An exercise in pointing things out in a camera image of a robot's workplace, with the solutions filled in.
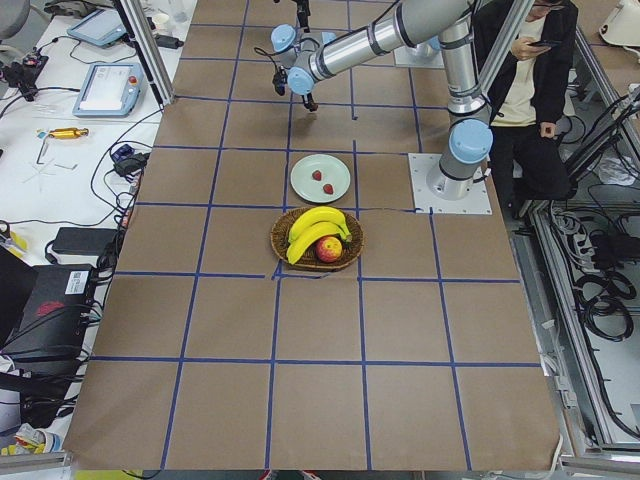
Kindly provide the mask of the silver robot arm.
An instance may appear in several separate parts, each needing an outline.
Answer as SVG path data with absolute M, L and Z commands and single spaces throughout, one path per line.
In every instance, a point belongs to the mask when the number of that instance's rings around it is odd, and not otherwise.
M 426 185 L 441 199 L 464 198 L 479 181 L 480 164 L 493 143 L 489 106 L 478 79 L 471 1 L 397 1 L 376 19 L 344 35 L 311 31 L 308 2 L 297 4 L 298 24 L 276 26 L 270 35 L 272 83 L 278 95 L 291 92 L 314 112 L 314 87 L 375 58 L 393 55 L 399 67 L 442 66 L 449 94 L 449 137 Z

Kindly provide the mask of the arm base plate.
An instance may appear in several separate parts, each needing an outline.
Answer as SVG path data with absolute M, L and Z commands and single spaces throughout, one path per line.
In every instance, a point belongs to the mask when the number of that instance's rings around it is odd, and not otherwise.
M 424 42 L 416 47 L 402 46 L 394 51 L 396 67 L 443 70 L 444 62 L 438 44 Z
M 486 177 L 478 166 L 466 180 L 453 180 L 440 168 L 440 154 L 409 153 L 414 209 L 423 214 L 491 215 Z

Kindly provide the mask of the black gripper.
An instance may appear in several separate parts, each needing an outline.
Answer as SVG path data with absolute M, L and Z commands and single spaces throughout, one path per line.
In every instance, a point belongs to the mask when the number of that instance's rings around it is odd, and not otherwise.
M 297 2 L 297 10 L 296 15 L 299 22 L 300 27 L 303 29 L 305 33 L 310 32 L 309 27 L 309 16 L 310 16 L 310 7 L 308 2 Z M 301 94 L 302 102 L 304 106 L 309 111 L 317 111 L 318 104 L 315 102 L 312 93 L 304 93 Z

